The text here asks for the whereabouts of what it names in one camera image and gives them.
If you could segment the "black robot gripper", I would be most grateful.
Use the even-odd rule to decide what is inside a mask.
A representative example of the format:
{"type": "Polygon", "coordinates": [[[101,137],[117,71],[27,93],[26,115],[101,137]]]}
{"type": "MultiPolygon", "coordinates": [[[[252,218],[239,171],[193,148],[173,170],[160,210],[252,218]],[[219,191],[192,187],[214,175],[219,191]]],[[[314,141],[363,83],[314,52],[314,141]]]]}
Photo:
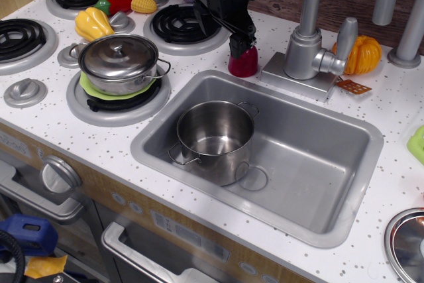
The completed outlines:
{"type": "Polygon", "coordinates": [[[193,10],[205,36],[217,26],[227,29],[231,56],[240,58],[256,42],[256,27],[248,13],[253,0],[193,0],[193,10]]]}

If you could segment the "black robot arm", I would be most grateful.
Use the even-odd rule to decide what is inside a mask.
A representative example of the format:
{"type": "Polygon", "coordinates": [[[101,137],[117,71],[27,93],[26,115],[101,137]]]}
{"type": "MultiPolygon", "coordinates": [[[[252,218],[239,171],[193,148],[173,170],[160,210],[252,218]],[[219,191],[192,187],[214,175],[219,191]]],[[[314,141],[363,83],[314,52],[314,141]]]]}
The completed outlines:
{"type": "Polygon", "coordinates": [[[230,51],[239,59],[255,43],[256,28],[248,13],[250,0],[193,0],[193,10],[201,30],[209,34],[216,27],[230,33],[230,51]]]}

